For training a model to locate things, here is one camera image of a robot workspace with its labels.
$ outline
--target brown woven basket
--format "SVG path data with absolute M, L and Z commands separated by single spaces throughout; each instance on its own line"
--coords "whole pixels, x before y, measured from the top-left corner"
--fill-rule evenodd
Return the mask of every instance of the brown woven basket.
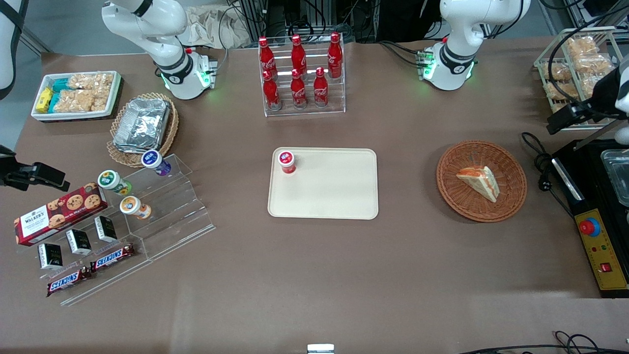
M 496 203 L 457 178 L 462 168 L 487 166 L 500 188 Z M 513 216 L 526 198 L 522 166 L 502 147 L 480 140 L 466 140 L 449 148 L 437 165 L 437 186 L 445 201 L 459 214 L 479 222 L 498 222 Z
M 179 126 L 179 114 L 177 113 L 177 109 L 175 108 L 175 104 L 173 104 L 172 100 L 161 93 L 145 93 L 137 96 L 136 98 L 145 98 L 147 100 L 152 99 L 160 99 L 164 101 L 168 101 L 170 103 L 170 115 L 168 117 L 168 126 L 166 127 L 166 131 L 164 132 L 164 138 L 162 139 L 162 147 L 159 149 L 159 153 L 162 156 L 166 156 L 166 152 L 170 149 L 173 140 L 175 139 L 175 135 L 177 134 L 177 127 Z M 111 124 L 111 137 L 113 138 L 118 131 L 118 127 L 120 126 L 120 120 L 122 116 L 125 115 L 126 107 L 129 105 L 129 102 L 118 112 L 116 119 Z M 114 161 L 127 165 L 129 167 L 141 168 L 142 165 L 142 154 L 129 154 L 127 152 L 121 152 L 114 146 L 113 140 L 107 143 L 107 150 L 109 151 L 109 156 L 111 156 Z

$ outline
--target clear acrylic bottle rack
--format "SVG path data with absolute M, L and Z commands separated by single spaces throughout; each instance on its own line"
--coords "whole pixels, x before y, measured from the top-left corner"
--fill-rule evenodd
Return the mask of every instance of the clear acrylic bottle rack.
M 89 267 L 90 262 L 128 243 L 133 243 L 136 252 L 134 256 L 98 270 L 89 279 L 55 292 L 49 300 L 59 301 L 65 306 L 74 305 L 215 229 L 207 208 L 197 198 L 187 177 L 191 170 L 174 154 L 167 156 L 165 160 L 172 166 L 168 176 L 159 176 L 152 169 L 143 168 L 125 177 L 133 185 L 131 195 L 151 206 L 152 212 L 148 219 L 140 220 L 135 216 L 122 214 L 119 205 L 123 197 L 106 191 L 109 207 L 71 227 L 87 233 L 92 246 L 91 253 L 83 256 L 70 252 L 65 237 L 65 232 L 70 228 L 42 241 L 61 246 L 65 264 L 59 270 L 41 270 L 40 278 L 45 283 L 61 279 L 83 266 Z M 113 221 L 117 241 L 107 243 L 98 238 L 94 218 L 99 215 Z M 38 258 L 36 245 L 28 248 L 20 246 L 20 253 L 23 249 L 34 252 Z M 45 284 L 42 284 L 42 297 L 45 296 L 45 289 Z
M 260 48 L 258 47 L 258 66 L 260 68 L 260 88 L 262 90 L 262 106 L 264 107 L 265 117 L 278 117 L 289 115 L 310 115 L 317 113 L 344 113 L 345 112 L 345 44 L 343 41 L 343 34 L 341 33 L 341 50 L 343 51 L 343 74 L 338 79 L 332 79 L 328 76 L 328 49 L 330 48 L 330 35 L 311 35 L 311 37 L 321 37 L 319 40 L 326 37 L 327 40 L 317 42 L 308 42 L 308 36 L 302 36 L 302 45 L 306 51 L 306 65 L 308 66 L 308 77 L 304 80 L 306 85 L 306 99 L 308 105 L 302 110 L 298 110 L 292 103 L 291 93 L 291 50 L 292 42 L 291 37 L 267 37 L 269 41 L 269 48 L 275 55 L 276 67 L 277 67 L 277 90 L 279 92 L 280 99 L 282 100 L 282 109 L 279 111 L 272 111 L 267 106 L 266 98 L 264 96 L 264 79 L 262 78 L 262 64 L 260 63 Z M 317 67 L 324 68 L 326 72 L 325 78 L 328 80 L 328 106 L 325 108 L 318 108 L 315 105 L 315 91 L 313 89 L 314 79 L 316 77 L 315 70 Z

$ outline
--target walkers cookie box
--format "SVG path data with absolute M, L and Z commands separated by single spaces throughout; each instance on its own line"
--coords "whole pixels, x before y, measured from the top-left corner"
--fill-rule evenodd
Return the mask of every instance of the walkers cookie box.
M 88 183 L 15 219 L 15 241 L 32 246 L 106 208 L 103 190 L 94 182 Z

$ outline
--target sandwich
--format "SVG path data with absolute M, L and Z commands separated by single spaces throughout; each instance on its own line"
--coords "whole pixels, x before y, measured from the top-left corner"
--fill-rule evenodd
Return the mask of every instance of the sandwich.
M 476 166 L 461 169 L 459 173 L 457 173 L 457 178 L 492 201 L 492 203 L 496 203 L 500 189 L 489 167 Z

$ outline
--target red switch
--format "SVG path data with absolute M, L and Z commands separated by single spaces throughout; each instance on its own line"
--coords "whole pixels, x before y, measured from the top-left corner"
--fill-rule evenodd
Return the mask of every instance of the red switch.
M 601 233 L 601 226 L 596 219 L 588 217 L 579 223 L 579 230 L 586 235 L 596 237 Z

